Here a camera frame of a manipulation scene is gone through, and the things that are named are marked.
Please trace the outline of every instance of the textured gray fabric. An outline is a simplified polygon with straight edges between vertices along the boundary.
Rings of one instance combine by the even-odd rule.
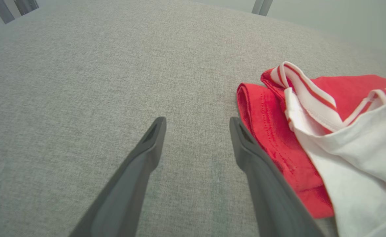
[[[138,236],[257,236],[229,118],[288,60],[310,77],[386,57],[313,30],[179,0],[74,0],[0,32],[0,236],[66,236],[158,116],[168,129]]]

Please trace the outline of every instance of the red and white stripe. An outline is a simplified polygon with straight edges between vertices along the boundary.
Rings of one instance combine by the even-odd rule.
[[[361,114],[386,104],[386,89],[372,90],[349,117],[342,120],[337,112],[335,99],[317,87],[294,64],[283,62],[274,68],[270,75],[274,84],[285,89],[291,87],[306,112],[321,126],[332,132],[349,126]]]

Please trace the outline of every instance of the red fabric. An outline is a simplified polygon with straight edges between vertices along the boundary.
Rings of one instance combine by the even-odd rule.
[[[285,104],[280,102],[283,90],[277,87],[271,87],[271,90],[254,84],[240,84],[237,102],[241,120],[310,214],[314,218],[331,217],[334,212],[323,181],[289,129],[283,113]]]
[[[285,90],[285,88],[273,83],[271,80],[272,70],[273,69],[269,69],[264,72],[261,81],[275,93],[277,98],[284,104],[285,96],[283,90]],[[336,108],[334,109],[338,112],[342,120],[345,120],[352,114],[371,90],[386,88],[386,78],[377,75],[319,77],[312,81],[317,87],[335,99]],[[328,129],[324,130],[327,134],[331,133]]]

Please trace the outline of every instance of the white cloth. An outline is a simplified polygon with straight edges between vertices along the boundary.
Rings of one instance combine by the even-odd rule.
[[[324,180],[339,235],[386,236],[386,104],[324,135],[292,88],[285,96],[290,127]]]

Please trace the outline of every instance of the gray fabric surface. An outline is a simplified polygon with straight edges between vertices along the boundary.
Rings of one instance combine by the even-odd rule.
[[[258,236],[229,118],[288,60],[310,77],[386,56],[313,30],[179,0],[74,0],[0,32],[0,236],[66,236],[158,116],[168,129],[138,236]]]

